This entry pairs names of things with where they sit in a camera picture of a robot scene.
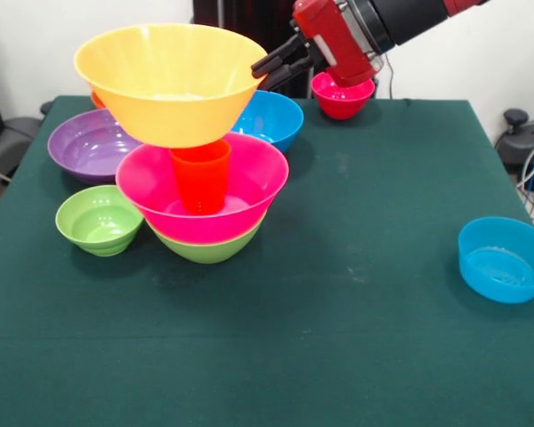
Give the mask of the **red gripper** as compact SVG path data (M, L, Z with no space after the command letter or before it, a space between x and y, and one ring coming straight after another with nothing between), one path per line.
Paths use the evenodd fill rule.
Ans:
M301 33L313 41L327 63L326 71L334 81L349 87L373 78L382 69L382 58L367 37L356 17L351 1L296 1L293 19ZM291 64L285 59L305 48L302 35L291 36L252 67L254 78L265 77L260 89L272 91L312 67L323 64L322 57L306 56Z

